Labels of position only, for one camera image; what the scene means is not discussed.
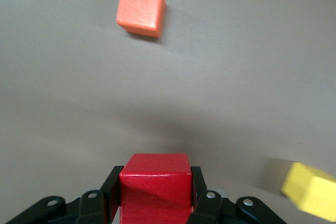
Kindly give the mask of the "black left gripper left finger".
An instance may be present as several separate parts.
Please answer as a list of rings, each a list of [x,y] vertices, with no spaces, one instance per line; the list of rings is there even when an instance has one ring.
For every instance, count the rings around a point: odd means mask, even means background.
[[[8,223],[112,223],[120,206],[122,169],[115,166],[98,190],[89,190],[71,202],[60,196],[42,198]]]

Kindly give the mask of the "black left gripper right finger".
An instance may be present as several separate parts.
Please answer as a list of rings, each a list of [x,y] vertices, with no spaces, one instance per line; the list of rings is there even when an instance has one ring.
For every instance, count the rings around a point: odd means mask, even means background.
[[[191,172],[193,211],[187,223],[286,223],[256,197],[245,196],[233,203],[220,193],[209,190],[199,166],[192,166]]]

